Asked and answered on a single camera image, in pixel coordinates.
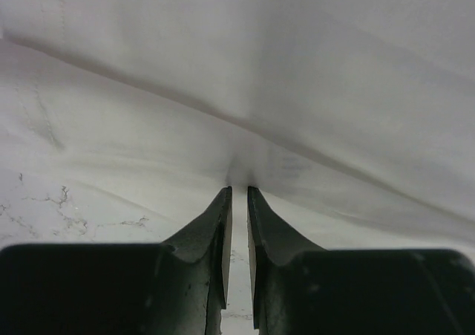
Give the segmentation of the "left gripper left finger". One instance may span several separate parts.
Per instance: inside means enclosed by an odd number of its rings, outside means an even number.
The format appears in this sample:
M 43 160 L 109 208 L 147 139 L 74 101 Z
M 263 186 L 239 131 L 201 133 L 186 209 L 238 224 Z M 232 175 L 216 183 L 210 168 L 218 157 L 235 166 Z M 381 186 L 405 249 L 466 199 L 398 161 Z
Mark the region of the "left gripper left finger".
M 151 244 L 18 244 L 1 251 L 3 334 L 218 334 L 232 188 Z

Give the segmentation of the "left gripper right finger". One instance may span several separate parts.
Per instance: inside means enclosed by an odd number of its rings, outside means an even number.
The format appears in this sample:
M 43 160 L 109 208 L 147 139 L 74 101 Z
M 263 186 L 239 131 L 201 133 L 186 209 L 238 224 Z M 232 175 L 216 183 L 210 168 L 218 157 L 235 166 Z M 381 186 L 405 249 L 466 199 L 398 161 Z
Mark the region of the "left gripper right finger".
M 327 250 L 249 187 L 260 334 L 472 334 L 474 265 L 455 250 Z

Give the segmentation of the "white t shirt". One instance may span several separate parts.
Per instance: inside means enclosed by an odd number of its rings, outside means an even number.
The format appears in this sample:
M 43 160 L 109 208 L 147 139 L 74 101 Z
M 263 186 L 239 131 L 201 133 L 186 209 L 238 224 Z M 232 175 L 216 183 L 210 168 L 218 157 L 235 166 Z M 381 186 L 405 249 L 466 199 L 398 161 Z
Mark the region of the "white t shirt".
M 1 0 L 1 164 L 473 254 L 474 0 Z

